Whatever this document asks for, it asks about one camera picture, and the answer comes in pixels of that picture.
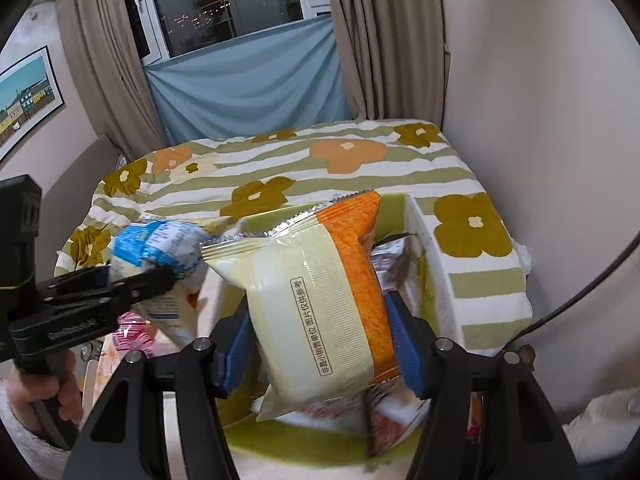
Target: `curtain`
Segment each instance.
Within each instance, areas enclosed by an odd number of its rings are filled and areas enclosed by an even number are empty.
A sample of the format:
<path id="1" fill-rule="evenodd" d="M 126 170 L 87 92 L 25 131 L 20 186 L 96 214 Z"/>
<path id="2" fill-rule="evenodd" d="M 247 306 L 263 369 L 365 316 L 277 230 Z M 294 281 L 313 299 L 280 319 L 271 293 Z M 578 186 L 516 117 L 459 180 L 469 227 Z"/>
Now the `curtain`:
<path id="1" fill-rule="evenodd" d="M 368 119 L 440 126 L 445 46 L 441 0 L 331 0 L 348 102 Z"/>
<path id="2" fill-rule="evenodd" d="M 172 144 L 353 119 L 328 16 L 153 63 L 145 73 Z"/>
<path id="3" fill-rule="evenodd" d="M 124 0 L 56 0 L 62 45 L 97 135 L 129 160 L 166 146 Z"/>

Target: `human hand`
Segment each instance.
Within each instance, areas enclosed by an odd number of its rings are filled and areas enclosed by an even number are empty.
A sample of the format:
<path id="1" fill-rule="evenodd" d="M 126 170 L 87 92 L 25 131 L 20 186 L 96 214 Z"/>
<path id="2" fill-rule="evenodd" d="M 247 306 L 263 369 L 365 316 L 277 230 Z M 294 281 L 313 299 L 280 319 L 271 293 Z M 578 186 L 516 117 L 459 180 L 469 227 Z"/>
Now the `human hand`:
<path id="1" fill-rule="evenodd" d="M 60 385 L 58 378 L 36 374 L 21 374 L 15 367 L 6 384 L 6 394 L 11 411 L 20 423 L 31 433 L 42 431 L 40 421 L 31 405 L 35 400 L 58 397 L 58 416 L 71 420 L 76 426 L 82 420 L 82 399 L 76 385 L 74 370 L 76 356 L 71 350 L 65 355 L 66 381 Z"/>

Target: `wall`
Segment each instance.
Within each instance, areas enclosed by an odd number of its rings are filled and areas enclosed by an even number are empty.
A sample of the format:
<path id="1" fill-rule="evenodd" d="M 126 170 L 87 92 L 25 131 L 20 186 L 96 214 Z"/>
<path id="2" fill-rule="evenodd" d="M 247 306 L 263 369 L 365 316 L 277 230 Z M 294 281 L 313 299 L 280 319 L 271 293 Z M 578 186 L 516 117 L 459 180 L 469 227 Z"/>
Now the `wall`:
<path id="1" fill-rule="evenodd" d="M 35 6 L 22 17 L 0 52 L 0 72 L 44 45 L 49 46 L 65 104 L 34 127 L 0 162 L 0 178 L 29 173 L 46 193 L 97 137 L 71 79 L 52 2 Z"/>
<path id="2" fill-rule="evenodd" d="M 533 258 L 542 316 L 640 228 L 640 46 L 610 0 L 444 0 L 445 132 Z M 640 258 L 539 330 L 559 411 L 640 385 Z"/>

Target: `bedspread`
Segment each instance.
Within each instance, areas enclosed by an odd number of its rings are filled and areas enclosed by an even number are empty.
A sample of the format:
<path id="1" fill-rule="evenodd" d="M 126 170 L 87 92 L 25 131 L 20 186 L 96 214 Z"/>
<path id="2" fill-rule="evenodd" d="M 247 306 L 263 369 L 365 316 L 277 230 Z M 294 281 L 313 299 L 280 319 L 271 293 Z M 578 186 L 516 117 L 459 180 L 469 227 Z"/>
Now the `bedspread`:
<path id="1" fill-rule="evenodd" d="M 55 275 L 107 263 L 114 235 L 142 213 L 220 226 L 368 188 L 417 202 L 460 344 L 492 353 L 529 323 L 522 265 L 500 216 L 439 129 L 417 120 L 319 124 L 150 153 L 98 184 Z"/>

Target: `framed picture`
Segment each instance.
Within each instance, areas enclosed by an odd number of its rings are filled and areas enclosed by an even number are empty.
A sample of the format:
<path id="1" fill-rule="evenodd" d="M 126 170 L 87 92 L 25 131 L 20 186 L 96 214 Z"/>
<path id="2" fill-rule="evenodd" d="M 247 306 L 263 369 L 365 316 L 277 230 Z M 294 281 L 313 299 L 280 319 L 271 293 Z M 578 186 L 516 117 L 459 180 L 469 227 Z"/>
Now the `framed picture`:
<path id="1" fill-rule="evenodd" d="M 0 160 L 64 104 L 44 46 L 0 74 Z"/>

